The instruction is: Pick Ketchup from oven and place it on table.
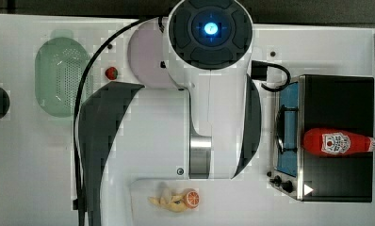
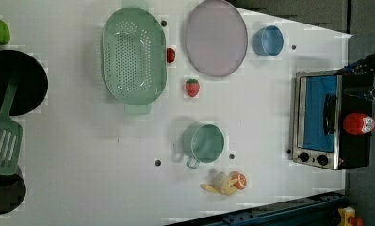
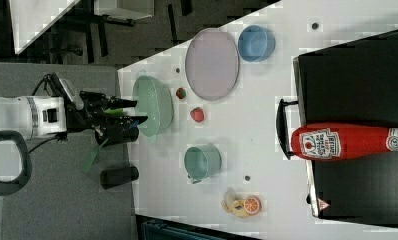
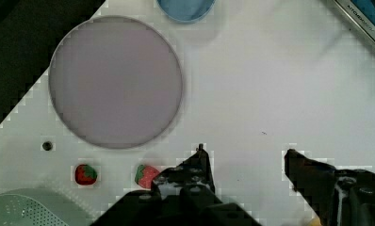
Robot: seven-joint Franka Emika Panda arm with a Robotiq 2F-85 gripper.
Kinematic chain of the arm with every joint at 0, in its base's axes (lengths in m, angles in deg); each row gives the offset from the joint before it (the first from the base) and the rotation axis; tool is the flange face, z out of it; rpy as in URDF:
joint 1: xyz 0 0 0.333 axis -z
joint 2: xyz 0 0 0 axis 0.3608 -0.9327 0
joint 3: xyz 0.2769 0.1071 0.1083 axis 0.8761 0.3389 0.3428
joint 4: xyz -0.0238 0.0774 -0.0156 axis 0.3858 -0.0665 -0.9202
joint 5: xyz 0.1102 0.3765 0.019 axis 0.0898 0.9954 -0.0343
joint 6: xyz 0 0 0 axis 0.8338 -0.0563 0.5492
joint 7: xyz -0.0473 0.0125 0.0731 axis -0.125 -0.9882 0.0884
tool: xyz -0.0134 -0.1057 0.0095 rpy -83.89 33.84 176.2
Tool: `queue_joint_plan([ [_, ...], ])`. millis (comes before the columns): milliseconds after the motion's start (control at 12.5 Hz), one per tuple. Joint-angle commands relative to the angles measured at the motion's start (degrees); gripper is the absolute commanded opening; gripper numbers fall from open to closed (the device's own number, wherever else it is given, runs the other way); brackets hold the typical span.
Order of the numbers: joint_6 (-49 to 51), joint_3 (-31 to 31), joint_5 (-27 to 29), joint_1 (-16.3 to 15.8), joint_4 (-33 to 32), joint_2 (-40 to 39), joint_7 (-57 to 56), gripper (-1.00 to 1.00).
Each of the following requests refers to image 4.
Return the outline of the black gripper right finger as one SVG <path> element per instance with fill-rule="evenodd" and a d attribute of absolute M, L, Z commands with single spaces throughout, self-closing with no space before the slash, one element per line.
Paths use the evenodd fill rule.
<path fill-rule="evenodd" d="M 322 226 L 375 226 L 375 173 L 337 169 L 294 149 L 286 151 L 285 175 Z"/>

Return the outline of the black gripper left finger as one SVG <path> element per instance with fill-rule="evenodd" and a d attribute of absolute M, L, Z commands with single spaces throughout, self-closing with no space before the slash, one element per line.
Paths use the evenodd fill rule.
<path fill-rule="evenodd" d="M 162 170 L 151 182 L 152 191 L 162 199 L 178 195 L 185 186 L 204 186 L 215 192 L 210 157 L 202 143 L 191 157 L 178 166 Z"/>

